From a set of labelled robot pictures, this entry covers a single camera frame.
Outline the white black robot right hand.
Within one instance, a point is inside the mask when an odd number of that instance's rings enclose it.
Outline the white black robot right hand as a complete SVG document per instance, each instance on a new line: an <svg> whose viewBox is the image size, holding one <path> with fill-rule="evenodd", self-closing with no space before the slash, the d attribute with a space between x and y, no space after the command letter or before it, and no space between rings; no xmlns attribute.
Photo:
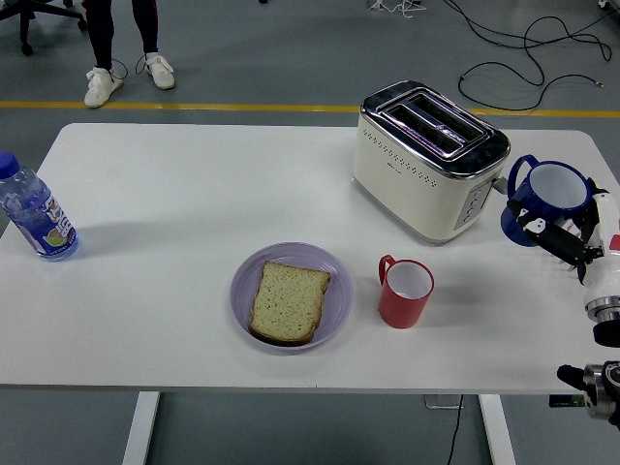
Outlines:
<svg viewBox="0 0 620 465"><path fill-rule="evenodd" d="M588 183L591 200L576 217L580 234L544 220L526 209L522 202L508 201L517 229L551 255L573 266L585 288L585 309L596 314L619 305L619 207L614 197Z"/></svg>

